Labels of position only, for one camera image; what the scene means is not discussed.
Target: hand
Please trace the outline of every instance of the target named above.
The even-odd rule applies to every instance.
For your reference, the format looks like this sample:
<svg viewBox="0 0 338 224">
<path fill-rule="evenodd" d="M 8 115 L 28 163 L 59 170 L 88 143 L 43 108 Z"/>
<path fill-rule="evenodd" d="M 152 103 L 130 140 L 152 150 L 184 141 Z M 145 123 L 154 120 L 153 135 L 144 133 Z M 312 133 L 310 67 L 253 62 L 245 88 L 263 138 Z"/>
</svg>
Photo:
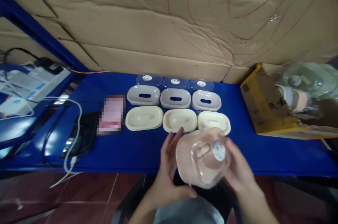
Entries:
<svg viewBox="0 0 338 224">
<path fill-rule="evenodd" d="M 150 187 L 145 198 L 148 199 L 151 209 L 164 208 L 174 202 L 186 198 L 196 198 L 196 191 L 189 187 L 175 186 L 173 178 L 176 173 L 176 146 L 183 134 L 183 128 L 174 134 L 171 132 L 165 139 L 161 149 L 161 165 L 154 184 Z"/>
<path fill-rule="evenodd" d="M 224 177 L 235 193 L 245 193 L 252 189 L 260 190 L 254 174 L 239 148 L 227 138 L 226 147 L 231 154 L 230 166 Z"/>
</svg>

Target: black phone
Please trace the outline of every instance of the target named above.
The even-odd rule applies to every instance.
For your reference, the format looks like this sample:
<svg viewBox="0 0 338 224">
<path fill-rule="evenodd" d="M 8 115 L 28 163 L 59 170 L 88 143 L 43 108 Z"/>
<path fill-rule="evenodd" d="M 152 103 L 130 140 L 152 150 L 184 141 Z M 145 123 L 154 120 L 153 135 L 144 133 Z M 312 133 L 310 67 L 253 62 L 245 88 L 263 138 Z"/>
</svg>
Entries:
<svg viewBox="0 0 338 224">
<path fill-rule="evenodd" d="M 67 152 L 73 145 L 77 134 L 77 121 L 79 116 L 76 117 L 71 132 L 69 134 L 66 145 L 62 151 L 62 159 L 65 159 Z M 68 157 L 81 156 L 87 154 L 93 149 L 96 141 L 96 129 L 100 119 L 100 112 L 91 112 L 82 114 L 80 119 L 80 132 L 79 137 L 72 148 Z"/>
</svg>

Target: chair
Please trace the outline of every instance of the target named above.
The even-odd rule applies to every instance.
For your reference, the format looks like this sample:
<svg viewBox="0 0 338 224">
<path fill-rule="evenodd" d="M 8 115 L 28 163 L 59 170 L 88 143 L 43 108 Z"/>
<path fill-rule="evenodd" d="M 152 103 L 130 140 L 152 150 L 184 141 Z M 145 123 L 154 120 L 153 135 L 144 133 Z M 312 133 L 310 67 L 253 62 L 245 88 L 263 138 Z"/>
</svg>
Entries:
<svg viewBox="0 0 338 224">
<path fill-rule="evenodd" d="M 131 189 L 128 195 L 117 207 L 113 216 L 112 224 L 124 224 L 126 223 L 126 220 L 130 219 L 138 204 L 153 184 L 155 178 L 156 175 L 145 174 L 137 182 L 137 184 Z M 184 185 L 185 183 L 181 180 L 179 175 L 176 174 L 174 177 L 174 184 L 179 186 Z M 219 211 L 225 223 L 228 220 L 231 209 L 234 209 L 237 223 L 243 223 L 237 198 L 233 191 L 223 181 L 220 181 L 215 187 L 209 190 L 198 187 L 194 187 L 194 189 L 199 196 L 206 199 Z"/>
</svg>

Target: pink plastic container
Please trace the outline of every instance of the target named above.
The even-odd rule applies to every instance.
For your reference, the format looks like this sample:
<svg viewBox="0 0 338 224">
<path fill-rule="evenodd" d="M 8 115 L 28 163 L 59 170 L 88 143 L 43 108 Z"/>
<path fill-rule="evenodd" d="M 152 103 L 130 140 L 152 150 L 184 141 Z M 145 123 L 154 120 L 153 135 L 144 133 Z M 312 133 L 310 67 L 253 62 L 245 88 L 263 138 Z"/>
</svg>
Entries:
<svg viewBox="0 0 338 224">
<path fill-rule="evenodd" d="M 183 182 L 204 189 L 215 186 L 230 165 L 225 141 L 218 128 L 181 137 L 176 147 L 176 161 Z"/>
</svg>

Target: round sticker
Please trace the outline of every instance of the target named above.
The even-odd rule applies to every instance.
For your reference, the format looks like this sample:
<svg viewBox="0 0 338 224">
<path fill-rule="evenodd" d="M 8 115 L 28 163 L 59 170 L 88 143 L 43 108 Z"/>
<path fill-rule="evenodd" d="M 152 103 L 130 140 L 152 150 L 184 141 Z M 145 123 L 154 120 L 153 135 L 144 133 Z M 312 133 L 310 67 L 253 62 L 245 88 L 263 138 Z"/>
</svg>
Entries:
<svg viewBox="0 0 338 224">
<path fill-rule="evenodd" d="M 176 84 L 180 83 L 180 80 L 179 79 L 171 79 L 171 83 L 176 85 Z"/>
<path fill-rule="evenodd" d="M 225 147 L 220 141 L 215 141 L 212 146 L 212 152 L 218 161 L 223 161 L 225 158 Z"/>
<path fill-rule="evenodd" d="M 142 77 L 142 79 L 143 79 L 144 81 L 150 81 L 150 80 L 152 79 L 152 77 L 151 77 L 150 75 L 144 75 L 144 76 Z"/>
<path fill-rule="evenodd" d="M 297 87 L 302 83 L 302 78 L 298 75 L 293 75 L 289 78 L 289 83 L 291 86 Z"/>
<path fill-rule="evenodd" d="M 205 87 L 206 83 L 204 81 L 198 81 L 197 85 L 199 85 L 200 87 Z"/>
</svg>

